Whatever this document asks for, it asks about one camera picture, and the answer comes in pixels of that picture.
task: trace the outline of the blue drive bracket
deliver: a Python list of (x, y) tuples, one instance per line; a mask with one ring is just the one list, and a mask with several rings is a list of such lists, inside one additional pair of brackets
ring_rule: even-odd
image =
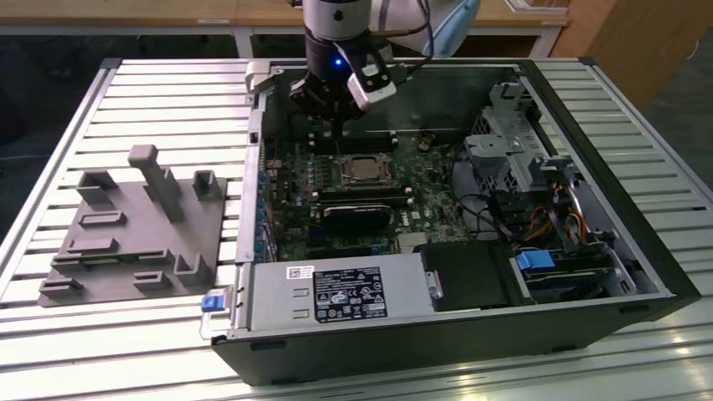
[(523, 251), (515, 261), (521, 271), (528, 269), (551, 269), (555, 267), (553, 256), (549, 251)]

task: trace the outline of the motherboard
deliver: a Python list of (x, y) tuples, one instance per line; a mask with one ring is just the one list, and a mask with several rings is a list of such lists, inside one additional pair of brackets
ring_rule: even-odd
[(277, 259), (411, 253), (425, 243), (467, 239), (445, 142), (425, 131), (345, 135), (312, 138), (273, 157)]

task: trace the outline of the wooden table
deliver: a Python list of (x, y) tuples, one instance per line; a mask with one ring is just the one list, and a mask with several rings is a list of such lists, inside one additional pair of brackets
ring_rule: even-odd
[[(303, 12), (284, 0), (0, 0), (0, 34), (231, 34), (252, 58), (256, 34), (303, 34)], [(547, 57), (569, 19), (516, 13), (505, 0), (483, 0), (469, 35), (536, 37), (532, 57)]]

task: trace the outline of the white sticker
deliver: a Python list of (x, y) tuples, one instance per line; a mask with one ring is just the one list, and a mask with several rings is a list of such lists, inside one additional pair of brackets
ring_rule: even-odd
[(199, 23), (211, 23), (216, 25), (223, 25), (231, 23), (229, 19), (199, 19)]
[(288, 266), (288, 280), (296, 278), (312, 278), (313, 266)]

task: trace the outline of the floor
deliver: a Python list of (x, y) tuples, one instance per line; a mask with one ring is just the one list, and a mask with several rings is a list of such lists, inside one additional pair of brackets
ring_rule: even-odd
[[(20, 117), (24, 135), (0, 133), (0, 239), (27, 200), (93, 72), (105, 57), (232, 58), (231, 37), (0, 38), (0, 119)], [(299, 43), (256, 41), (263, 57), (295, 52)], [(669, 84), (643, 110), (691, 167), (713, 186), (713, 29)], [(15, 105), (8, 107), (7, 99)]]

